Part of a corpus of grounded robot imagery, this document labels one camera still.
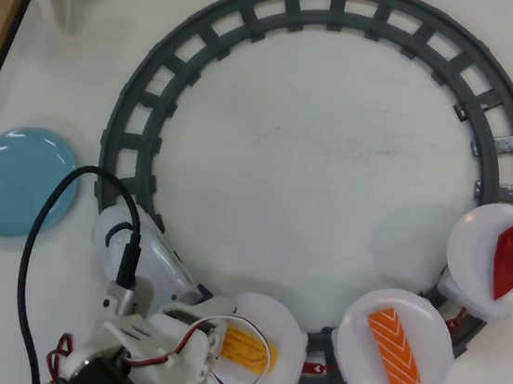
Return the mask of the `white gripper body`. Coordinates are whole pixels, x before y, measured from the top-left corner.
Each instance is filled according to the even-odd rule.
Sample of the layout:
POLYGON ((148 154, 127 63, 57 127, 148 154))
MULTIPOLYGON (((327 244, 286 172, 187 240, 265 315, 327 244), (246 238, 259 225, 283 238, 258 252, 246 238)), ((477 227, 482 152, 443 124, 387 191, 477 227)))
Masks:
POLYGON ((132 366, 129 378, 135 384, 184 384, 199 382, 199 368, 192 368, 184 356, 174 353, 179 339, 161 331, 136 314, 111 319, 106 323, 109 334, 125 349, 128 361, 145 362, 167 356, 164 363, 132 366))

